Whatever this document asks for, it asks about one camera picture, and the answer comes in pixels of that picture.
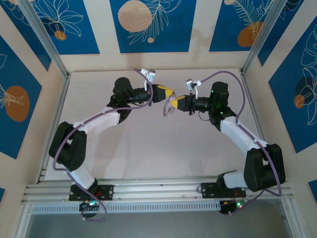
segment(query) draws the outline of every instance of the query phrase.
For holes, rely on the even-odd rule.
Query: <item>grey floor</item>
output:
[[[109,214],[101,223],[79,215],[33,215],[27,238],[287,238],[278,200],[259,200],[234,214],[165,212]]]

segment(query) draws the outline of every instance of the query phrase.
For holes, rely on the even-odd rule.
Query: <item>robotic arm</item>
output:
[[[171,101],[171,105],[189,115],[199,112],[208,112],[210,122],[219,131],[226,134],[241,149],[246,156],[243,171],[233,171],[218,176],[217,186],[220,190],[236,188],[249,188],[256,192],[277,185],[273,168],[268,161],[263,149],[269,154],[280,183],[285,182],[285,171],[281,148],[276,144],[257,138],[237,118],[237,115],[228,107],[228,84],[215,82],[212,85],[210,96],[198,97],[197,86],[201,83],[193,83],[187,80],[189,90],[196,90],[196,95],[183,95]]]
[[[146,76],[149,82],[153,82],[155,71],[143,69],[141,73]],[[153,93],[151,102],[157,103],[168,98],[173,92],[172,89],[157,84],[152,84],[152,88],[153,91],[148,88],[146,81],[144,88],[133,89],[129,79],[125,77],[117,79],[110,102],[101,112],[84,121],[73,124],[63,122],[58,126],[49,149],[49,155],[54,158],[63,140],[71,131],[78,128],[62,147],[57,158],[57,163],[67,169],[75,182],[97,197],[96,194],[100,192],[100,186],[97,180],[89,173],[84,163],[86,158],[87,137],[93,138],[107,128],[123,122],[131,112],[129,104],[148,102],[151,93]],[[76,196],[73,196],[74,200],[85,201],[90,199],[89,195],[82,191],[77,185],[73,185],[71,188],[70,194],[74,193],[76,194]]]

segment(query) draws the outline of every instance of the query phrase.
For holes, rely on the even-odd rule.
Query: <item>blue panel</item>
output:
[[[0,37],[0,152],[16,159],[41,85]]]
[[[110,0],[121,53],[188,52],[196,0]]]
[[[317,18],[269,84],[298,153],[317,142]]]
[[[0,5],[5,10],[6,14],[9,16],[9,18],[18,29],[20,34],[23,36],[25,41],[28,43],[30,48],[33,50],[37,58],[39,58],[39,61],[42,63],[44,68],[48,70],[52,60],[34,31],[32,30],[29,22],[25,19],[19,6],[13,4],[9,0],[0,0]]]
[[[223,0],[209,51],[248,51],[273,2]]]
[[[311,191],[317,203],[317,180],[311,181],[308,184],[309,184],[309,187],[311,188]]]
[[[83,0],[31,3],[61,55],[99,54]]]
[[[267,58],[273,51],[274,47],[276,46],[287,26],[295,16],[297,10],[302,5],[303,1],[304,0],[287,1],[283,11],[281,12],[278,20],[273,26],[270,34],[268,35],[263,47],[258,54],[261,65],[264,65],[264,63],[266,62]]]
[[[4,196],[4,192],[5,192],[5,189],[0,187],[0,204],[1,204],[2,198]]]

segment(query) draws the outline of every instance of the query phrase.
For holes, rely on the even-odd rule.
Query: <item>vent grille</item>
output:
[[[149,202],[149,203],[114,203],[105,204],[108,213],[136,212],[185,212],[185,211],[219,211],[219,201],[208,202]],[[96,207],[87,213],[104,212],[103,207]],[[71,205],[36,205],[32,214],[78,214],[79,204]]]

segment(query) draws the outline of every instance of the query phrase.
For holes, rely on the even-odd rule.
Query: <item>purple cable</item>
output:
[[[254,136],[252,136],[242,125],[240,125],[240,124],[238,123],[238,122],[239,122],[239,117],[240,117],[240,115],[242,114],[242,111],[244,110],[244,106],[245,106],[245,103],[246,103],[246,95],[245,95],[245,92],[244,92],[244,89],[243,89],[243,85],[242,85],[242,83],[240,82],[239,78],[238,78],[235,74],[233,74],[233,73],[231,73],[231,72],[229,72],[229,71],[222,70],[222,71],[218,71],[218,72],[216,72],[216,73],[210,75],[209,77],[207,77],[207,78],[201,80],[201,83],[207,81],[208,79],[210,79],[210,78],[212,78],[212,77],[214,77],[214,76],[216,76],[217,74],[220,74],[220,73],[228,73],[228,74],[232,75],[232,76],[238,81],[238,83],[239,83],[239,85],[240,85],[240,88],[241,88],[241,91],[242,91],[242,95],[243,95],[243,103],[242,103],[242,107],[241,107],[241,109],[240,109],[240,111],[239,111],[239,113],[238,113],[238,115],[237,115],[237,117],[236,117],[236,123],[237,123],[238,127],[241,128],[241,129],[254,141],[254,140],[255,140]],[[268,152],[264,149],[264,147],[263,147],[258,141],[256,142],[256,144],[257,144],[257,145],[262,149],[262,151],[264,152],[264,154],[265,154],[265,156],[267,157],[268,162],[269,162],[269,164],[270,164],[270,166],[271,166],[271,168],[272,168],[272,170],[273,170],[273,174],[274,174],[274,177],[275,177],[275,180],[276,180],[276,184],[277,184],[277,188],[278,188],[278,194],[275,193],[275,192],[272,192],[272,191],[270,191],[270,190],[268,190],[268,189],[264,189],[264,190],[262,190],[255,198],[253,198],[252,200],[250,200],[248,203],[250,203],[251,201],[255,201],[257,198],[259,198],[259,197],[264,193],[264,191],[269,192],[269,193],[271,193],[271,194],[273,194],[273,195],[275,195],[275,196],[278,196],[278,197],[281,197],[281,196],[282,196],[281,183],[280,183],[280,181],[279,181],[279,178],[278,178],[277,171],[276,171],[276,168],[275,168],[275,166],[274,166],[274,163],[273,163],[273,161],[272,161],[270,155],[268,154]]]
[[[152,86],[152,84],[150,83],[150,81],[145,77],[145,75],[141,73],[141,70],[140,70],[140,69],[134,68],[133,70],[136,71],[138,74],[140,74],[140,75],[147,81],[147,83],[148,83],[148,85],[149,85],[149,87],[150,87],[150,92],[151,92],[151,95],[150,95],[149,100],[148,100],[145,104],[143,104],[143,105],[141,105],[141,106],[138,106],[138,107],[134,107],[134,108],[128,108],[128,107],[126,107],[126,108],[115,108],[115,109],[111,109],[111,110],[109,110],[109,111],[106,111],[105,113],[99,113],[99,114],[97,114],[97,115],[95,115],[95,116],[93,116],[93,117],[87,119],[86,121],[84,121],[83,124],[80,124],[80,125],[78,125],[77,127],[75,127],[75,128],[64,138],[64,140],[63,140],[62,143],[60,144],[60,146],[59,146],[59,148],[58,148],[58,150],[57,150],[57,152],[56,152],[56,154],[55,154],[55,156],[54,156],[53,169],[54,169],[55,171],[65,171],[65,172],[67,173],[67,175],[71,178],[71,180],[72,180],[73,182],[75,182],[75,184],[76,184],[81,190],[83,190],[86,194],[88,194],[88,195],[91,196],[94,200],[96,200],[100,205],[102,205],[102,207],[103,207],[104,210],[105,210],[105,215],[104,215],[102,218],[100,218],[100,219],[95,219],[95,220],[85,218],[85,217],[83,216],[83,212],[84,212],[84,210],[83,210],[82,213],[81,213],[81,216],[82,216],[83,219],[86,220],[86,221],[92,221],[92,222],[100,222],[100,221],[103,221],[103,220],[106,218],[106,216],[107,216],[107,210],[106,210],[105,205],[104,205],[97,197],[95,197],[95,196],[94,196],[93,194],[91,194],[88,190],[86,190],[82,185],[80,185],[80,184],[74,179],[74,177],[70,174],[70,172],[69,172],[67,169],[58,169],[58,168],[56,168],[56,162],[57,162],[58,156],[59,156],[59,154],[60,154],[62,148],[64,147],[64,145],[66,144],[66,142],[68,141],[68,139],[76,132],[76,130],[78,130],[79,128],[81,128],[83,125],[85,125],[85,124],[91,122],[92,120],[97,119],[98,117],[101,117],[101,116],[103,116],[103,115],[105,115],[105,114],[108,114],[108,113],[113,113],[113,112],[117,112],[117,111],[120,111],[120,110],[136,110],[136,109],[141,109],[141,108],[146,107],[148,104],[150,104],[150,102],[151,102],[152,99],[153,99],[153,94],[154,94],[153,86]]]

